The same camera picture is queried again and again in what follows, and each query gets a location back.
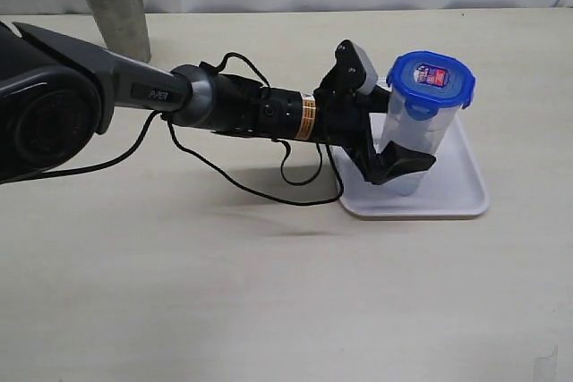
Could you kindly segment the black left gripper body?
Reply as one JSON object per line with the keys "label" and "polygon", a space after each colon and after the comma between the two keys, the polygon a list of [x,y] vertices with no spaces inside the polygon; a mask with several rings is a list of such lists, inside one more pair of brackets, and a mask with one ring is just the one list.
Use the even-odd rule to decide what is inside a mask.
{"label": "black left gripper body", "polygon": [[324,144],[342,148],[365,181],[381,185],[370,115],[388,112],[389,91],[378,83],[369,95],[356,90],[351,42],[345,39],[338,44],[335,64],[313,92],[319,114],[313,135]]}

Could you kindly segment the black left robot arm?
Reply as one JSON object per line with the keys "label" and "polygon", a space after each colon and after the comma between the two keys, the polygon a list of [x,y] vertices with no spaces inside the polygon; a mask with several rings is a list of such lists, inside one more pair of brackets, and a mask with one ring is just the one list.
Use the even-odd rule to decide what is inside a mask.
{"label": "black left robot arm", "polygon": [[118,107],[145,109],[180,127],[238,138],[308,141],[343,149],[365,181],[383,184],[429,170],[435,157],[395,141],[373,145],[370,116],[389,92],[349,40],[319,87],[306,94],[223,65],[166,72],[103,47],[23,22],[1,28],[1,179],[48,175],[96,134]]}

